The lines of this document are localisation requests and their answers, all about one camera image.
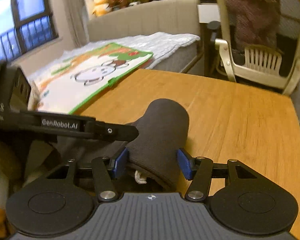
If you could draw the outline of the dark grey knit garment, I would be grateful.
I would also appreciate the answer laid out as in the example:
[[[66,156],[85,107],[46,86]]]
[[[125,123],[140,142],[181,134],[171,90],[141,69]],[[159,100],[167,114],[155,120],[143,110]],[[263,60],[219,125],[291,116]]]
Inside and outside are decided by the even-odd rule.
[[[25,183],[30,183],[57,165],[75,159],[79,165],[97,157],[112,157],[127,149],[129,159],[123,175],[114,180],[119,192],[173,192],[180,170],[177,151],[185,147],[189,115],[179,103],[157,99],[132,123],[139,136],[132,142],[58,137],[56,143],[34,141],[26,164]]]

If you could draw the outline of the yellow duck plush toy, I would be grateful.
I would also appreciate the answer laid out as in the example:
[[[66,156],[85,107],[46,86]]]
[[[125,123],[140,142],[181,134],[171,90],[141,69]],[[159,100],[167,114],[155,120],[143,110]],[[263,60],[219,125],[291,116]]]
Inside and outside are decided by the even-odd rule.
[[[93,15],[100,17],[109,12],[111,12],[109,0],[94,0]]]

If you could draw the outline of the beige upholstered headboard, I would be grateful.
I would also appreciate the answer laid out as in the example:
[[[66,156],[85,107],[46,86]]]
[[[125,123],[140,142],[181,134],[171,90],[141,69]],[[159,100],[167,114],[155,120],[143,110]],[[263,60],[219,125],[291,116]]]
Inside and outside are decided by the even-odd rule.
[[[201,36],[198,4],[199,0],[162,0],[110,12],[87,23],[89,41],[157,32]]]

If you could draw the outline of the beige curtain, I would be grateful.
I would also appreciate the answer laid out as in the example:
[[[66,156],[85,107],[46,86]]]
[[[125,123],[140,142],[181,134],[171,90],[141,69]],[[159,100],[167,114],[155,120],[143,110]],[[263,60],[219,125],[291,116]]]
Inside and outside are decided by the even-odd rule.
[[[88,14],[85,0],[64,0],[66,20],[74,45],[79,48],[88,43]]]

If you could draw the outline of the beige mesh office chair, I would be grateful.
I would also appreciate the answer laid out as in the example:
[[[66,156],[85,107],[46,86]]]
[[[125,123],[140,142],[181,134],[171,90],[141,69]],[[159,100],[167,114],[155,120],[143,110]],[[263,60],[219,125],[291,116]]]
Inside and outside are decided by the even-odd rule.
[[[300,0],[216,0],[221,34],[211,42],[229,81],[290,95],[300,81]]]

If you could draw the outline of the brown garment on chair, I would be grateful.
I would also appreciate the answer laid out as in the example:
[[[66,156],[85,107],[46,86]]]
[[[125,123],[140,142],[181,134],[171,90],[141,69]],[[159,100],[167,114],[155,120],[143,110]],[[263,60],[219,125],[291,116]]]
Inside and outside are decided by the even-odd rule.
[[[235,42],[238,50],[248,45],[276,48],[280,5],[276,0],[225,0],[229,13],[235,16]]]

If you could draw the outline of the window with dark frame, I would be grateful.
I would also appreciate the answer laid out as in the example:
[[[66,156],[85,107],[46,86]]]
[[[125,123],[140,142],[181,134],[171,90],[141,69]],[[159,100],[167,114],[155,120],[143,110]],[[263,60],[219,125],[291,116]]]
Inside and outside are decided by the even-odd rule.
[[[58,38],[49,0],[0,0],[0,62]]]

